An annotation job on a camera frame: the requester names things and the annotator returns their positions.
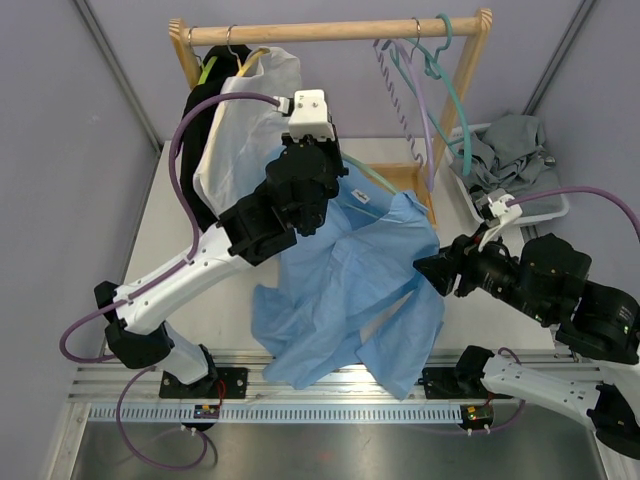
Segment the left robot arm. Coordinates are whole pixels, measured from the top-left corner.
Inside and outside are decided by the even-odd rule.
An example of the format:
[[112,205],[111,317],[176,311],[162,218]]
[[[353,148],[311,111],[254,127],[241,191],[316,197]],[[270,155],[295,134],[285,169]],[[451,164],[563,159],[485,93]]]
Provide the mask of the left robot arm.
[[291,119],[282,143],[265,180],[219,214],[196,248],[132,284],[95,287],[108,319],[108,347],[127,368],[159,367],[195,398],[214,390],[218,373],[211,354],[178,334],[169,316],[215,284],[294,246],[298,237],[315,234],[348,172],[329,120]]

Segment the grey shirt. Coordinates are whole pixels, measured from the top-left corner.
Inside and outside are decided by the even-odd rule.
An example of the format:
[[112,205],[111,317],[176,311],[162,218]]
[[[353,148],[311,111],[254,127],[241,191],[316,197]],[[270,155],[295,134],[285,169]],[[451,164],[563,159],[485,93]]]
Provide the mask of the grey shirt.
[[449,168],[474,201],[497,189],[519,198],[560,187],[543,123],[535,116],[509,114],[471,132],[470,151],[467,175],[461,157],[455,157]]

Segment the purple plastic hanger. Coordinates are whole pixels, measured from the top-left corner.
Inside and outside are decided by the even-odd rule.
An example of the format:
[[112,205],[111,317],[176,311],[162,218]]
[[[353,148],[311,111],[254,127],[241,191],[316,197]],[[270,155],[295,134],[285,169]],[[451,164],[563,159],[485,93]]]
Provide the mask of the purple plastic hanger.
[[[427,191],[431,193],[434,189],[436,173],[433,134],[431,132],[431,127],[435,127],[435,123],[433,122],[433,115],[429,111],[424,93],[421,89],[417,70],[413,64],[413,54],[420,45],[422,30],[419,19],[413,17],[412,21],[415,23],[414,38],[417,40],[417,43],[412,47],[410,53],[407,52],[399,40],[395,39],[374,40],[372,47],[386,90],[389,93],[392,107],[395,109],[402,133],[409,145],[411,156],[421,168],[423,183],[427,188]],[[413,99],[417,103],[420,122],[422,125],[422,139],[424,141],[425,154],[422,154],[417,150],[417,140],[409,127],[408,117],[403,112],[402,102],[397,95],[396,86],[391,79],[390,66],[393,66],[396,69],[397,73],[402,78],[404,85],[412,93]]]

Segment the teal plastic hanger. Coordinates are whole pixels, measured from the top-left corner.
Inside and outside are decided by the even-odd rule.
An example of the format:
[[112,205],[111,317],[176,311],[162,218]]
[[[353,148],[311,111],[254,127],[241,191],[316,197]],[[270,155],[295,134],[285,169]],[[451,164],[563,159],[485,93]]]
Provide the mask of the teal plastic hanger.
[[444,23],[445,41],[441,46],[436,48],[434,53],[431,53],[426,47],[423,47],[420,44],[420,37],[417,37],[416,39],[407,38],[407,41],[413,45],[412,52],[417,49],[422,53],[424,57],[424,74],[432,80],[440,80],[446,86],[447,92],[453,100],[454,112],[457,114],[461,123],[461,139],[451,140],[449,135],[444,132],[441,122],[436,121],[431,114],[427,114],[427,116],[431,124],[435,127],[440,139],[445,142],[447,149],[452,153],[452,156],[462,161],[462,175],[468,176],[471,173],[471,167],[473,165],[469,124],[466,119],[460,96],[456,92],[452,79],[438,62],[440,54],[448,50],[451,45],[453,38],[453,26],[450,18],[444,13],[438,14],[436,18]]

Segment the blue shirt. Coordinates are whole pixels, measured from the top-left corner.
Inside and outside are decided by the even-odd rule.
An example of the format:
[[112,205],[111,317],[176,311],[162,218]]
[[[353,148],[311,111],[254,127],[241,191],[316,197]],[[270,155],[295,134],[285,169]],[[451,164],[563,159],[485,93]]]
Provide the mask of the blue shirt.
[[301,390],[361,363],[404,400],[444,316],[413,264],[440,242],[413,192],[390,193],[357,167],[339,185],[324,225],[280,255],[277,286],[254,290],[251,333],[272,357],[263,377]]

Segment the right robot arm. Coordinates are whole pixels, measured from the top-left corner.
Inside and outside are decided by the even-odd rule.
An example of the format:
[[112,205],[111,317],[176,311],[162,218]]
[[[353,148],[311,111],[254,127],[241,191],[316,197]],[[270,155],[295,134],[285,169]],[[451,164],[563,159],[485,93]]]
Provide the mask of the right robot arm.
[[515,397],[554,411],[594,432],[605,446],[639,457],[639,303],[630,294],[588,278],[592,259],[547,234],[527,241],[514,257],[500,241],[477,234],[454,242],[413,266],[442,296],[477,289],[554,327],[555,339],[593,361],[599,382],[579,386],[525,368],[480,346],[468,346],[453,373],[456,389]]

